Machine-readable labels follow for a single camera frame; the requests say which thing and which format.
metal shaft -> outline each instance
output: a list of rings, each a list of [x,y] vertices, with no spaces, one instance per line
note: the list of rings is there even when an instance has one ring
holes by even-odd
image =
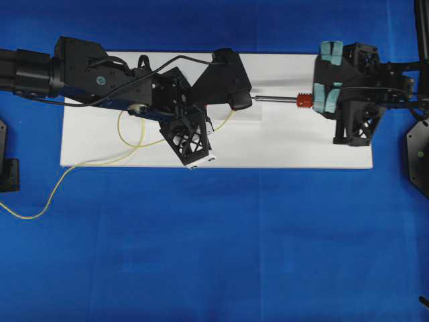
[[[265,102],[282,102],[282,103],[296,103],[296,97],[283,97],[283,96],[255,96],[252,97],[256,101],[265,101]]]

black bracket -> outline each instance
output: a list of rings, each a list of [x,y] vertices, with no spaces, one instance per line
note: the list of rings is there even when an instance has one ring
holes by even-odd
[[[407,133],[408,173],[411,182],[429,198],[429,126],[418,122]]]
[[[18,159],[5,159],[7,126],[0,120],[0,193],[19,191]]]

red knob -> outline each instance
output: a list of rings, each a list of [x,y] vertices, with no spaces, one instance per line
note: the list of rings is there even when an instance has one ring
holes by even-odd
[[[313,95],[300,93],[296,97],[296,105],[303,109],[309,109],[313,106]]]

white board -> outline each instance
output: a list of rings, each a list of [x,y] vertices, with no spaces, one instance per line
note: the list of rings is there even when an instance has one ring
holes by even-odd
[[[141,54],[149,56],[152,68],[176,56],[177,52],[110,52],[137,65]],[[186,53],[211,60],[209,53]],[[253,86],[252,96],[295,97],[311,93],[315,55],[241,54]],[[192,85],[206,65],[178,60],[178,66]],[[216,127],[230,109],[227,105],[208,106],[208,115]],[[61,165],[72,166],[129,151],[117,135],[119,112],[94,107],[66,107],[62,128]],[[145,143],[162,139],[159,125],[146,121]],[[121,128],[125,139],[136,144],[141,120],[123,114]],[[332,144],[335,122],[312,109],[298,109],[294,104],[254,102],[236,112],[219,131],[209,136],[217,156],[203,167],[219,168],[372,168],[371,147],[353,148]],[[111,166],[177,167],[182,166],[165,142],[139,149],[132,158]]]

blue tablecloth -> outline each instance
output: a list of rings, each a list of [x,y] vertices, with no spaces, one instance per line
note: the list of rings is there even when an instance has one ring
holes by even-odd
[[[0,27],[0,48],[48,53],[65,35],[110,50],[317,53],[342,40],[418,59],[412,1],[16,0]],[[62,114],[0,93],[21,162],[21,192],[0,200],[20,213],[64,171]],[[429,202],[404,157],[414,123],[387,113],[373,170],[77,170],[41,219],[1,212],[0,321],[427,320]]]

